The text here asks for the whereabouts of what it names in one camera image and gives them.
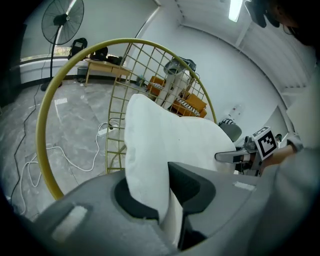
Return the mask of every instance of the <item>standing fan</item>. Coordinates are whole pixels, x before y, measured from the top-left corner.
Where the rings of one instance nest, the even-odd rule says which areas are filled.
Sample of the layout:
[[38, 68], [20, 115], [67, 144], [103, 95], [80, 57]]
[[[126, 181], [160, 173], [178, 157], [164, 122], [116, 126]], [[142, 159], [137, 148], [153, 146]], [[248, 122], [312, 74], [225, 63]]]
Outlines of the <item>standing fan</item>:
[[52, 46], [50, 80], [41, 85], [45, 91], [52, 79], [52, 65], [56, 45], [69, 42], [80, 28], [84, 17], [83, 0], [54, 0], [49, 4], [42, 17], [42, 33]]

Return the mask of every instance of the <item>ceiling light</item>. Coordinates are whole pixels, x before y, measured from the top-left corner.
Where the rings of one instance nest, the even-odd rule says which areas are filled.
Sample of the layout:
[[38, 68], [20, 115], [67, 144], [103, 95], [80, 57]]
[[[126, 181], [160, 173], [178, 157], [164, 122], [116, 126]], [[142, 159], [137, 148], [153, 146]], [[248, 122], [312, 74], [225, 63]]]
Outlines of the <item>ceiling light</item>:
[[233, 22], [238, 22], [242, 2], [243, 0], [230, 1], [229, 20], [232, 20]]

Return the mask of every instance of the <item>gold wire frame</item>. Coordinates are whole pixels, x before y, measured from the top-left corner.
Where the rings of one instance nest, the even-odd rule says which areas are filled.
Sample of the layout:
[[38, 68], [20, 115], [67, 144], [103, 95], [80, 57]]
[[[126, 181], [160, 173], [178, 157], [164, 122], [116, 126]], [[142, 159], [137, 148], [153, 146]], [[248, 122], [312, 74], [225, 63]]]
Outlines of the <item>gold wire frame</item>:
[[[35, 145], [36, 145], [36, 153], [37, 153], [37, 159], [39, 162], [39, 167], [43, 175], [43, 179], [52, 194], [52, 196], [58, 200], [64, 196], [63, 192], [61, 191], [53, 173], [50, 167], [47, 149], [46, 149], [46, 125], [47, 125], [47, 119], [48, 119], [48, 112], [51, 105], [51, 101], [53, 100], [54, 94], [56, 90], [58, 89], [60, 83], [65, 78], [67, 73], [81, 60], [85, 59], [86, 56], [89, 54], [104, 48], [104, 47], [117, 47], [121, 44], [127, 44], [127, 48], [125, 50], [124, 54], [124, 60], [127, 62], [128, 68], [132, 66], [128, 70], [128, 75], [126, 76], [125, 82], [121, 80], [122, 76], [117, 75], [116, 79], [114, 80], [113, 88], [112, 88], [112, 94], [110, 99], [110, 105], [109, 105], [109, 111], [108, 111], [108, 120], [109, 122], [114, 118], [115, 120], [119, 120], [119, 127], [116, 127], [117, 133], [112, 133], [107, 131], [107, 138], [106, 138], [106, 172], [110, 173], [111, 171], [117, 171], [117, 170], [123, 170], [125, 166], [124, 163], [124, 156], [126, 154], [126, 148], [124, 144], [124, 129], [125, 129], [125, 114], [126, 114], [126, 107], [130, 99], [130, 95], [132, 96], [132, 91], [136, 93], [146, 93], [143, 91], [143, 85], [135, 87], [132, 86], [132, 84], [129, 84], [131, 79], [134, 79], [134, 77], [137, 77], [139, 75], [146, 75], [148, 72], [153, 72], [155, 75], [158, 75], [160, 79], [165, 79], [166, 75], [162, 73], [162, 68], [164, 67], [165, 62], [170, 61], [172, 58], [175, 58], [179, 61], [179, 63], [186, 68], [186, 70], [189, 72], [189, 76], [191, 77], [189, 84], [188, 84], [188, 90], [191, 92], [196, 92], [196, 95], [201, 97], [204, 102], [207, 103], [206, 111], [207, 115], [206, 118], [209, 118], [213, 120], [215, 123], [217, 123], [216, 116], [214, 109], [212, 107], [211, 101], [208, 97], [208, 94], [201, 83], [200, 79], [197, 77], [196, 73], [191, 70], [190, 67], [176, 54], [174, 54], [169, 49], [143, 39], [137, 39], [137, 38], [120, 38], [120, 39], [113, 39], [109, 41], [104, 41], [97, 43], [93, 46], [90, 46], [88, 48], [83, 49], [79, 53], [77, 53], [75, 56], [73, 56], [68, 62], [59, 69], [57, 74], [53, 77], [51, 82], [49, 83], [48, 88], [45, 91], [40, 109], [39, 109], [39, 115], [36, 122], [36, 129], [35, 129]], [[142, 58], [141, 60], [138, 58], [145, 54], [147, 59]], [[158, 63], [158, 68], [154, 70], [152, 62]], [[137, 73], [135, 71], [135, 68], [140, 65], [140, 68], [144, 70], [144, 72]], [[124, 88], [124, 96], [121, 95], [119, 92], [119, 88]], [[147, 96], [150, 97], [152, 95], [152, 92], [146, 93]], [[119, 105], [116, 104], [116, 101], [122, 101]], [[168, 110], [172, 110], [174, 107], [175, 109], [176, 104], [172, 104], [173, 107]], [[181, 113], [178, 111], [178, 115], [184, 115], [185, 112]], [[114, 149], [112, 149], [111, 142], [114, 142], [116, 146]]]
[[[215, 113], [211, 111], [211, 102], [202, 85], [199, 84], [199, 78], [193, 76], [186, 68], [182, 77], [177, 75], [177, 71], [175, 72], [174, 82], [169, 86], [171, 88], [165, 91], [166, 97], [159, 98], [160, 92], [165, 89], [168, 78], [164, 72], [165, 65], [171, 63], [173, 58], [174, 56], [165, 50], [146, 43], [130, 43], [128, 45], [122, 61], [126, 63], [127, 74], [124, 76], [125, 80], [121, 75], [115, 78], [109, 104], [108, 120], [118, 121], [118, 127], [110, 123], [112, 130], [108, 129], [106, 135], [105, 166], [107, 174], [125, 169], [125, 116], [128, 102], [133, 94], [143, 94], [180, 117], [206, 117], [216, 122]], [[138, 85], [131, 82], [137, 81], [139, 78], [142, 82]], [[209, 107], [205, 107], [203, 111], [203, 109], [196, 109], [188, 104], [187, 98], [190, 95], [196, 97], [198, 103], [203, 102], [202, 104], [207, 104]]]

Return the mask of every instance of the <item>sleeve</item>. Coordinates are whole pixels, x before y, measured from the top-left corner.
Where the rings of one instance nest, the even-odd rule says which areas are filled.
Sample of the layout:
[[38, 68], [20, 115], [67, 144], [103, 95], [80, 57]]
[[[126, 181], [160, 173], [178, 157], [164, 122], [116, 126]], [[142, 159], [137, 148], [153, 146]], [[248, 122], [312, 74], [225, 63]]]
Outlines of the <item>sleeve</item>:
[[297, 152], [300, 152], [304, 148], [304, 145], [302, 144], [299, 135], [295, 135], [295, 136], [288, 138], [286, 141], [286, 145], [287, 146], [288, 145], [294, 146], [294, 148]]

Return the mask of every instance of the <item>fan stand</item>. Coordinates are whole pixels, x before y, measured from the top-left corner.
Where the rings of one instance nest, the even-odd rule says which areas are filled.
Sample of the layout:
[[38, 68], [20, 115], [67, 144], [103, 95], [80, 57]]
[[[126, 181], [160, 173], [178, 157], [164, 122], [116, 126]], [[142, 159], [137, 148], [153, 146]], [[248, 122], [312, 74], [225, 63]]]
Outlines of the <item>fan stand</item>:
[[59, 29], [61, 28], [61, 26], [58, 27], [58, 29], [56, 30], [55, 36], [54, 36], [54, 43], [52, 46], [52, 52], [51, 52], [51, 61], [50, 61], [50, 80], [48, 82], [45, 82], [41, 85], [40, 89], [41, 91], [45, 92], [46, 89], [48, 88], [51, 80], [52, 80], [52, 66], [53, 66], [53, 61], [54, 61], [54, 53], [55, 53], [55, 46], [56, 46], [56, 40], [59, 34]]

